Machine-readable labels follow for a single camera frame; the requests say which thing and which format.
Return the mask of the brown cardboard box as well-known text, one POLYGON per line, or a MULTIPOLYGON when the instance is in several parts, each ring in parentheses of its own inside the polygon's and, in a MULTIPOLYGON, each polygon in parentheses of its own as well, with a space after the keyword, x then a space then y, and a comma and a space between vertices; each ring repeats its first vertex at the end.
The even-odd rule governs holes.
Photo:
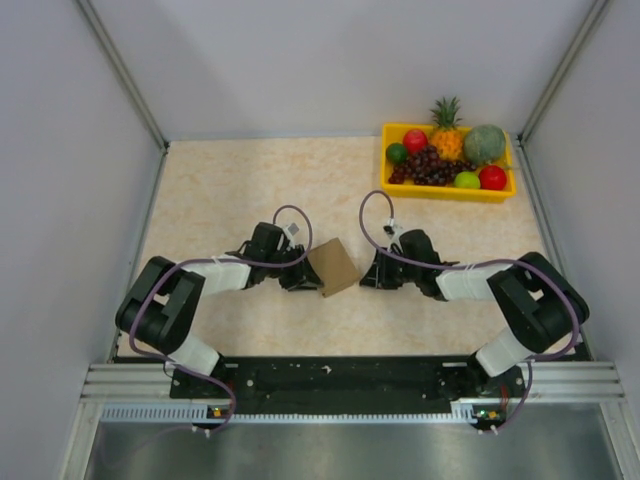
POLYGON ((313 248, 308 259, 323 282, 321 295, 328 298, 357 283, 360 272, 339 238, 333 238, 313 248))

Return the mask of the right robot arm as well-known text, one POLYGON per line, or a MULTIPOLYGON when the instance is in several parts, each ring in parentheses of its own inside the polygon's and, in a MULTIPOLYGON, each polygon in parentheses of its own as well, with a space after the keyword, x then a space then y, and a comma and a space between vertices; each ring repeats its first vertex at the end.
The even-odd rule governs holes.
POLYGON ((466 372, 469 388, 478 395, 492 394, 502 385, 503 373, 578 332, 589 318, 583 297, 538 252, 513 263, 458 267, 440 259, 424 231, 391 226, 384 230, 390 244, 376 250, 361 286, 396 290, 411 283, 438 301, 497 303, 507 326, 471 356, 466 372))

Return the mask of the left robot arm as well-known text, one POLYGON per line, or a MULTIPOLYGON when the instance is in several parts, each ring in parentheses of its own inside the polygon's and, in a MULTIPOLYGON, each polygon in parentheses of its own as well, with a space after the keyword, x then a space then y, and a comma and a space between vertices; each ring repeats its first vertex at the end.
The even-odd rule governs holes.
POLYGON ((253 288, 273 278, 286 291, 318 290, 323 281, 295 241, 294 223, 259 223, 239 249, 207 260, 174 263, 155 256, 144 266, 115 317, 132 341, 142 342, 193 372, 205 396, 226 387, 224 356, 192 332, 203 297, 253 288))

